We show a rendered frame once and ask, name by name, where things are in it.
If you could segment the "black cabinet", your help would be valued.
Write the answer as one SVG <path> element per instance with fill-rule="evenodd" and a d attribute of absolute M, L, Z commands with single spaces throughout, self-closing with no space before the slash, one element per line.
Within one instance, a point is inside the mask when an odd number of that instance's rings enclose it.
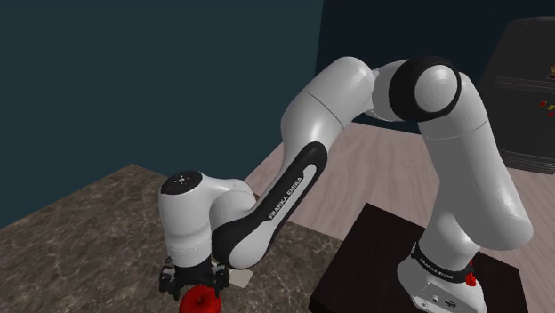
<path fill-rule="evenodd" d="M 478 90 L 505 165 L 555 174 L 555 17 L 510 22 Z"/>

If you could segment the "red apple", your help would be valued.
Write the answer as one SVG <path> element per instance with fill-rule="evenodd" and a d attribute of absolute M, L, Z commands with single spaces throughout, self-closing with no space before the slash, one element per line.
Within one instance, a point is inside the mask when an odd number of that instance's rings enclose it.
<path fill-rule="evenodd" d="M 195 285 L 182 296 L 179 313 L 221 313 L 221 298 L 213 287 Z"/>

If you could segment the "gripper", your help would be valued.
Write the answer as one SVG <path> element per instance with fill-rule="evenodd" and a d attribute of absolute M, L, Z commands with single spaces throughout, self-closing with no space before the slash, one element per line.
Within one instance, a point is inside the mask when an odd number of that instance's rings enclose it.
<path fill-rule="evenodd" d="M 167 257 L 158 277 L 158 290 L 178 301 L 180 288 L 185 285 L 207 285 L 213 287 L 215 297 L 219 299 L 221 291 L 229 287 L 229 281 L 230 273 L 226 265 L 213 266 L 210 261 L 203 261 L 193 267 L 174 267 L 172 258 Z"/>

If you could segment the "dark robot stand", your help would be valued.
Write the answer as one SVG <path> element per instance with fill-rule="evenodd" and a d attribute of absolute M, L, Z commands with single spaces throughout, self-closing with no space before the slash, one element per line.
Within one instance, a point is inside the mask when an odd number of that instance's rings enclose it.
<path fill-rule="evenodd" d="M 457 300 L 437 293 L 415 306 L 397 266 L 424 228 L 374 205 L 364 206 L 311 295 L 311 313 L 462 313 Z M 483 253 L 473 258 L 487 313 L 529 313 L 519 270 Z"/>

